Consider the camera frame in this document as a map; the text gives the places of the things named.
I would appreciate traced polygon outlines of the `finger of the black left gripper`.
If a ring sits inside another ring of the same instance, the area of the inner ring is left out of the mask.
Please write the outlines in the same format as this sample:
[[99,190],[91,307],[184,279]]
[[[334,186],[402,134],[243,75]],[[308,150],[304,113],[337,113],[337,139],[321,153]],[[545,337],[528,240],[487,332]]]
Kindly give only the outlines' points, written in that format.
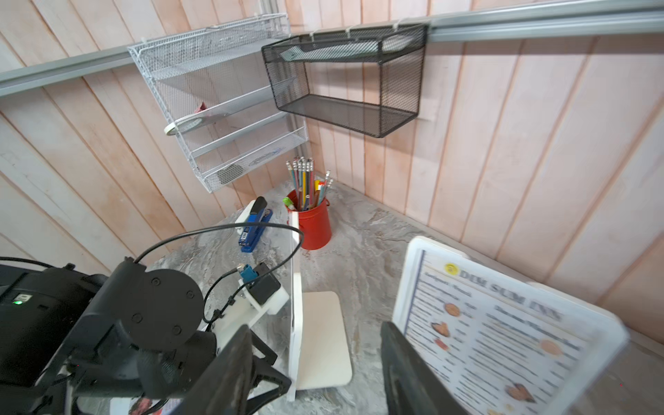
[[263,354],[263,356],[252,357],[250,390],[258,387],[263,381],[274,385],[274,388],[249,399],[247,401],[246,414],[255,414],[267,404],[275,401],[275,399],[284,396],[289,392],[292,385],[290,378],[274,368],[274,364],[278,358],[276,352],[253,331],[251,331],[251,336],[252,346]]

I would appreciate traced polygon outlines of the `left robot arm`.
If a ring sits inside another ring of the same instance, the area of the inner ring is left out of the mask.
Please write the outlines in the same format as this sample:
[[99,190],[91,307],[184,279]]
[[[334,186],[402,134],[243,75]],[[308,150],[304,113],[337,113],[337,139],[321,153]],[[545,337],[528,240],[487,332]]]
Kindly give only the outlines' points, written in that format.
[[1,411],[77,414],[81,397],[170,401],[177,414],[253,414],[286,394],[276,354],[245,324],[200,329],[204,297],[180,271],[125,259],[111,276],[73,266],[1,268]]

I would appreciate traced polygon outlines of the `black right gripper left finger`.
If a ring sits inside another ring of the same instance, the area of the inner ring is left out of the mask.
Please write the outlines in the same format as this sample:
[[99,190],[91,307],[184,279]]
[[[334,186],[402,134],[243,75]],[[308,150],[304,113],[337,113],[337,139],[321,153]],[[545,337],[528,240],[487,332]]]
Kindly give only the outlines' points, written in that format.
[[243,325],[172,414],[246,414],[252,358],[250,330]]

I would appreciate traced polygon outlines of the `white menu holder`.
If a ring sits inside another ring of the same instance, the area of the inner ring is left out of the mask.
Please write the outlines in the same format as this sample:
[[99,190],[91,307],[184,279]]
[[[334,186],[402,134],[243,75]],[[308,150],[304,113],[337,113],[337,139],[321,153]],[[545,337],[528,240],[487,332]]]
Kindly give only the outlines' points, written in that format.
[[612,313],[410,241],[393,320],[471,414],[563,414],[629,342]]
[[292,385],[286,398],[293,402],[298,391],[342,387],[352,380],[353,369],[335,292],[304,292],[302,254],[304,238],[292,236],[290,260],[290,342],[287,368]]

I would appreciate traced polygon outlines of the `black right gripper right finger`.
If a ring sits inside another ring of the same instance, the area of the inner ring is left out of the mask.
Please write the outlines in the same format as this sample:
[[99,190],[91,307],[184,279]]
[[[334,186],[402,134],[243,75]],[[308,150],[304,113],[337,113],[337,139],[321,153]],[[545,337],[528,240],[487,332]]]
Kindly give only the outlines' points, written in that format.
[[388,414],[466,413],[394,323],[382,323],[380,338]]

